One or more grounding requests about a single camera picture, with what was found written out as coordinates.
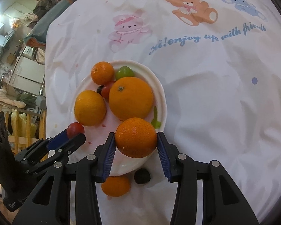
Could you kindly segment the red cherry tomato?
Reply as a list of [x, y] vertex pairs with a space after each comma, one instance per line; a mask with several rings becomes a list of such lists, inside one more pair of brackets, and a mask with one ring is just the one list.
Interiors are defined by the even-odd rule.
[[71, 123], [66, 129], [66, 134], [69, 139], [72, 139], [78, 134], [84, 134], [84, 133], [85, 133], [85, 129], [83, 125], [78, 122]]
[[101, 90], [101, 96], [107, 101], [109, 99], [110, 90], [114, 83], [115, 81], [109, 82], [108, 84], [104, 85], [104, 87]]

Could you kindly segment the small mandarin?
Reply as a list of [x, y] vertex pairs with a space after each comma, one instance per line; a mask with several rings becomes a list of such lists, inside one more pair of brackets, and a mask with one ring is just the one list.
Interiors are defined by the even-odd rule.
[[113, 81], [114, 74], [113, 66], [106, 61], [96, 63], [91, 70], [91, 78], [97, 85], [106, 85]]
[[131, 189], [130, 179], [125, 176], [110, 176], [101, 185], [102, 191], [110, 197], [120, 197], [128, 193]]
[[130, 158], [149, 156], [157, 147], [155, 128], [141, 118], [129, 118], [116, 129], [115, 141], [118, 150]]

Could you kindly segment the large orange with stem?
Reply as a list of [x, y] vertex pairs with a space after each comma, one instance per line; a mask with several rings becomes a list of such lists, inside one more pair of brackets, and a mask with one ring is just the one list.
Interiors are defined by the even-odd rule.
[[137, 77], [117, 80], [109, 94], [109, 106], [120, 120], [138, 117], [146, 118], [154, 104], [154, 94], [150, 85]]

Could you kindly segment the pink strawberry ceramic plate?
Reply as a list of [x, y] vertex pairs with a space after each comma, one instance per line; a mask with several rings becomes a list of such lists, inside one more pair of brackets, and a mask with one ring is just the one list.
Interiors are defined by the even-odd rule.
[[73, 152], [69, 159], [72, 163], [93, 154], [104, 144], [111, 132], [117, 133], [119, 125], [127, 121], [139, 120], [156, 132], [164, 130], [167, 106], [163, 87], [146, 66], [129, 60], [111, 62], [114, 70], [127, 66], [133, 70], [134, 77], [124, 77], [115, 81], [110, 88], [106, 101], [96, 92], [99, 83], [87, 76], [80, 83], [73, 97], [70, 123], [79, 122], [84, 126], [86, 141]]

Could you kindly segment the white kitchen cabinets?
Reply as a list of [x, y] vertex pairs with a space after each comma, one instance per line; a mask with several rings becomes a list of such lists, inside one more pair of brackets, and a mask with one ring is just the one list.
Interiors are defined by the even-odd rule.
[[44, 81], [44, 65], [20, 56], [8, 81], [8, 85], [30, 93], [39, 95]]

